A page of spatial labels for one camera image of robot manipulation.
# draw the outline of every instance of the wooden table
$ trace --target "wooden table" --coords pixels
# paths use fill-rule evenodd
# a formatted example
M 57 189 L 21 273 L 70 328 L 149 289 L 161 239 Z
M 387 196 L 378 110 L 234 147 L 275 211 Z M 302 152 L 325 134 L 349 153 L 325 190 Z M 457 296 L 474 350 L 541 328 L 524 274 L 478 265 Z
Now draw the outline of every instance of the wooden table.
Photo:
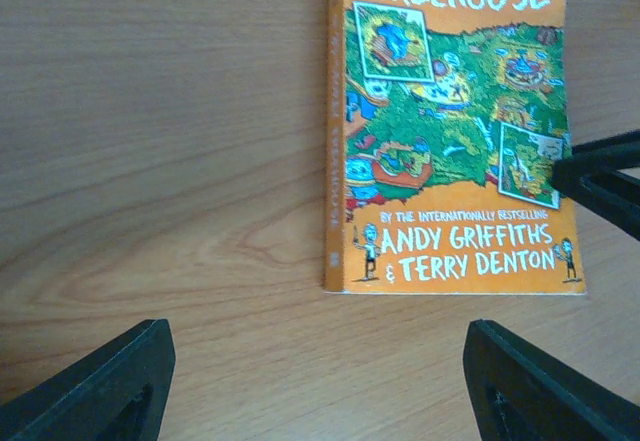
M 0 397 L 144 318 L 163 440 L 478 439 L 493 318 L 640 402 L 640 245 L 581 209 L 590 295 L 329 296 L 325 0 L 1 0 Z M 639 126 L 640 0 L 569 0 L 575 142 Z

